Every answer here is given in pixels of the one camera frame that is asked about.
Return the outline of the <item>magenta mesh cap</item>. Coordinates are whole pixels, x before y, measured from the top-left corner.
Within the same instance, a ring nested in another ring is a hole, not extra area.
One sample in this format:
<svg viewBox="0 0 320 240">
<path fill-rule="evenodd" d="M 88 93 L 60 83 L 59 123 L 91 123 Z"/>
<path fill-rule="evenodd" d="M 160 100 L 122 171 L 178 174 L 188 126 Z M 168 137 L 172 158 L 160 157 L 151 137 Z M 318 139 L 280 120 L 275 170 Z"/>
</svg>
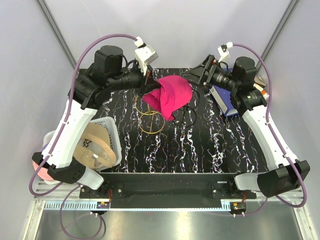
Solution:
<svg viewBox="0 0 320 240">
<path fill-rule="evenodd" d="M 165 76 L 158 82 L 160 88 L 146 94 L 142 100 L 166 121 L 173 121 L 173 112 L 190 102 L 193 95 L 191 85 L 179 75 Z"/>
</svg>

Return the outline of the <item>beige baseball cap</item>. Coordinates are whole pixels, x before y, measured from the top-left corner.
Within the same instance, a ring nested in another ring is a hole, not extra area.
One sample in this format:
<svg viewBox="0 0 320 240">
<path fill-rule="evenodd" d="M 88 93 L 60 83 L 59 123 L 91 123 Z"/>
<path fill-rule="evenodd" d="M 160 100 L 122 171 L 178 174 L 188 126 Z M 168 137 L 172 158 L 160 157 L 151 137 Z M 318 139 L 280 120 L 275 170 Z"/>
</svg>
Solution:
<svg viewBox="0 0 320 240">
<path fill-rule="evenodd" d="M 73 157 L 92 170 L 115 166 L 117 157 L 111 148 L 108 130 L 90 122 L 76 145 Z"/>
</svg>

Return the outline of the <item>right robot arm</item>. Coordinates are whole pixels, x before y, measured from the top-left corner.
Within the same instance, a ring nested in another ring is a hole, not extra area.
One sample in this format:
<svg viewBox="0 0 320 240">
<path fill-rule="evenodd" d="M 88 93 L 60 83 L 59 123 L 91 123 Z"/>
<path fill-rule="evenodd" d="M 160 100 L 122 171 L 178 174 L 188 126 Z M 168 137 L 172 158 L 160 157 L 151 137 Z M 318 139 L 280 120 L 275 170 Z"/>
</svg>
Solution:
<svg viewBox="0 0 320 240">
<path fill-rule="evenodd" d="M 266 172 L 236 175 L 227 185 L 228 195 L 236 199 L 245 191 L 257 191 L 271 198 L 301 187 L 311 167 L 306 160 L 298 160 L 267 112 L 266 99 L 254 87 L 257 74 L 254 60 L 240 56 L 228 71 L 209 54 L 187 73 L 196 85 L 219 87 L 230 92 L 232 106 L 253 132 L 267 162 Z"/>
</svg>

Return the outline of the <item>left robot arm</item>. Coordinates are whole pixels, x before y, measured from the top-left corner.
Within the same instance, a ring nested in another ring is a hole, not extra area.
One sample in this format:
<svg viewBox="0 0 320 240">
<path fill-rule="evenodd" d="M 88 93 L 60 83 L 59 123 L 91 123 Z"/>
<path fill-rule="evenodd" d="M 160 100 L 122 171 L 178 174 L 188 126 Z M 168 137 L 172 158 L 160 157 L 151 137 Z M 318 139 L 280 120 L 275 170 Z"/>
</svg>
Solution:
<svg viewBox="0 0 320 240">
<path fill-rule="evenodd" d="M 149 79 L 150 64 L 158 58 L 149 44 L 143 43 L 134 51 L 135 65 L 127 70 L 127 59 L 120 47 L 105 45 L 94 54 L 94 62 L 85 70 L 76 71 L 72 79 L 66 108 L 54 135 L 46 148 L 35 152 L 32 161 L 46 167 L 55 181 L 78 183 L 90 188 L 97 198 L 108 193 L 104 178 L 73 156 L 85 128 L 112 91 L 136 89 Z"/>
</svg>

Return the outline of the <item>stack of books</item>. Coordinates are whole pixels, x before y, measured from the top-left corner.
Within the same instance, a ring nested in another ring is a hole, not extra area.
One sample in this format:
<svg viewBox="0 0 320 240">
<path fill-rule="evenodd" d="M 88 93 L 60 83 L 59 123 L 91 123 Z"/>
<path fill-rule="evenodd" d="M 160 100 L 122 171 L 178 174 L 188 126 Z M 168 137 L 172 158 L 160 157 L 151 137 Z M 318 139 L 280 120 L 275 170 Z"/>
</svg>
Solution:
<svg viewBox="0 0 320 240">
<path fill-rule="evenodd" d="M 267 83 L 258 75 L 254 77 L 254 84 L 253 86 L 261 92 L 264 99 L 266 101 L 269 100 L 270 95 L 266 92 L 265 87 L 267 86 Z"/>
</svg>

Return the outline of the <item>blue binder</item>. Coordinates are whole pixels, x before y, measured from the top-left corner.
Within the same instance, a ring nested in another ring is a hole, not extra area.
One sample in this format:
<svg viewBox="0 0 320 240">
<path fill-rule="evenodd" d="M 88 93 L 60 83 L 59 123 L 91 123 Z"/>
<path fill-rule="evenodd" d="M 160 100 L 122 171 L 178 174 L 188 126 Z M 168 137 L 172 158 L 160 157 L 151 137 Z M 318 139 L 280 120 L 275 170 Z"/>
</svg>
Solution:
<svg viewBox="0 0 320 240">
<path fill-rule="evenodd" d="M 234 116 L 238 111 L 232 105 L 231 91 L 236 85 L 232 75 L 226 70 L 217 68 L 210 81 L 210 93 L 225 117 Z"/>
</svg>

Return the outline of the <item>white plastic basket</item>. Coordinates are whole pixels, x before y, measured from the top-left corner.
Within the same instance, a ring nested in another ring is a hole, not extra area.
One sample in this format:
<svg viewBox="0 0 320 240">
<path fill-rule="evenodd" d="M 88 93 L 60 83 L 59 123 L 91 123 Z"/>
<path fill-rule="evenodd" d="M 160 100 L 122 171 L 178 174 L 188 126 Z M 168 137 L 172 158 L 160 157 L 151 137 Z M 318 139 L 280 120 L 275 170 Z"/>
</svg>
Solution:
<svg viewBox="0 0 320 240">
<path fill-rule="evenodd" d="M 118 165 L 122 160 L 122 148 L 114 119 L 107 116 L 91 120 L 73 156 L 97 172 Z"/>
</svg>

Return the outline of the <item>pink cap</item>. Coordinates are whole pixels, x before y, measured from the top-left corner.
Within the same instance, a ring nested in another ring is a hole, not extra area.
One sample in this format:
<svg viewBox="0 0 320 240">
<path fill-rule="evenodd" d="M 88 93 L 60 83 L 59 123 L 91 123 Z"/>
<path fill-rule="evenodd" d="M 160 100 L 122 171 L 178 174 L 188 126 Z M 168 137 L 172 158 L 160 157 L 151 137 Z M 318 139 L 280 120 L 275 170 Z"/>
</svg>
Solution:
<svg viewBox="0 0 320 240">
<path fill-rule="evenodd" d="M 39 165 L 36 164 L 34 161 L 32 162 L 32 165 L 33 165 L 33 168 L 34 168 L 35 171 L 36 171 L 36 170 L 38 169 L 38 167 L 39 167 Z M 38 175 L 41 179 L 43 179 L 43 180 L 45 180 L 45 181 L 54 181 L 54 179 L 53 179 L 51 176 L 48 175 L 48 169 L 45 168 L 45 167 L 41 167 L 40 170 L 39 170 L 39 172 L 37 173 L 37 175 Z"/>
</svg>

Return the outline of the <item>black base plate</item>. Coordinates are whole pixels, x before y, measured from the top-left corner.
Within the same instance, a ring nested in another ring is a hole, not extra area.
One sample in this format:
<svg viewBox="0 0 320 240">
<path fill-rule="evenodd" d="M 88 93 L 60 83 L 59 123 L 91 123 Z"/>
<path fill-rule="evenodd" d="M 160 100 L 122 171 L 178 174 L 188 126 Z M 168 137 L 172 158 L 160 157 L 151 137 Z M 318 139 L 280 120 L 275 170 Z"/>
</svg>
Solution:
<svg viewBox="0 0 320 240">
<path fill-rule="evenodd" d="M 233 173 L 116 173 L 103 172 L 99 190 L 84 186 L 81 199 L 111 197 L 112 210 L 213 210 L 222 200 L 254 200 L 249 190 L 237 190 Z"/>
</svg>

